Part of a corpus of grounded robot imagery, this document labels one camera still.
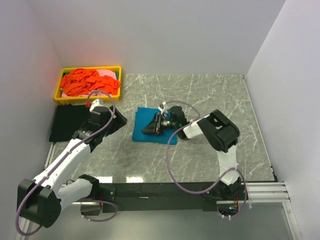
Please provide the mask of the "teal t shirt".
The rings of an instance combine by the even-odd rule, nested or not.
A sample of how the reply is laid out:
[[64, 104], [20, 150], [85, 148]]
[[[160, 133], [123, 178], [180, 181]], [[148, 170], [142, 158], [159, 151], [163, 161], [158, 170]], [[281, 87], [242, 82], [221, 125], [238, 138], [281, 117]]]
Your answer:
[[145, 143], [167, 144], [170, 136], [175, 129], [165, 129], [163, 135], [146, 135], [142, 130], [153, 120], [156, 113], [160, 111], [157, 108], [138, 107], [135, 113], [135, 122], [132, 133], [132, 141]]

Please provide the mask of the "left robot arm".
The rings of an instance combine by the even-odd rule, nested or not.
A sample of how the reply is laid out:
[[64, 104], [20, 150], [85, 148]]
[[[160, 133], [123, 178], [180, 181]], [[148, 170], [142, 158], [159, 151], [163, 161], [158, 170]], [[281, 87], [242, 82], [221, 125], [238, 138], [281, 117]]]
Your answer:
[[70, 174], [103, 141], [127, 124], [114, 106], [96, 106], [63, 152], [32, 180], [24, 179], [17, 188], [17, 214], [41, 227], [49, 228], [72, 203], [86, 198], [101, 200], [100, 182], [87, 174], [64, 186]]

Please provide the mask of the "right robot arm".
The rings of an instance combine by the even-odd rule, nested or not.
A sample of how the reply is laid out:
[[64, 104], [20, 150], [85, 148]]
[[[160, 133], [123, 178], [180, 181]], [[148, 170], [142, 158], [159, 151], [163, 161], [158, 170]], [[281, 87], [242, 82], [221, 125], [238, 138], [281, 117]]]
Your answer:
[[241, 174], [237, 170], [236, 148], [240, 130], [218, 109], [212, 111], [205, 117], [188, 121], [181, 106], [173, 106], [164, 116], [165, 105], [159, 106], [156, 113], [141, 133], [150, 136], [162, 136], [165, 130], [175, 130], [182, 140], [190, 140], [198, 136], [205, 136], [210, 146], [216, 151], [219, 164], [219, 178], [212, 186], [192, 191], [184, 188], [178, 183], [171, 172], [168, 173], [178, 188], [193, 195], [211, 194], [220, 200], [230, 200], [241, 187]]

